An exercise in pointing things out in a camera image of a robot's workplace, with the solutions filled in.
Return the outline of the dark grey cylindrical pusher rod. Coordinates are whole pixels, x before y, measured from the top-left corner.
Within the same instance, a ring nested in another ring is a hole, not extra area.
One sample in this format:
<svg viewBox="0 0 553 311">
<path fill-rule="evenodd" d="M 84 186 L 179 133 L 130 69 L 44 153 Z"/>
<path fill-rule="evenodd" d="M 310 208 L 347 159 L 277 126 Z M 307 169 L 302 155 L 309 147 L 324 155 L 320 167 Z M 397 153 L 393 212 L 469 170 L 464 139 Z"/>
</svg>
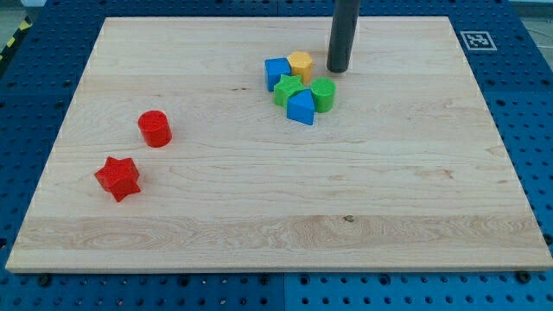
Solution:
<svg viewBox="0 0 553 311">
<path fill-rule="evenodd" d="M 360 0 L 334 1 L 327 53 L 327 69 L 332 73 L 344 73 L 349 67 L 360 3 Z"/>
</svg>

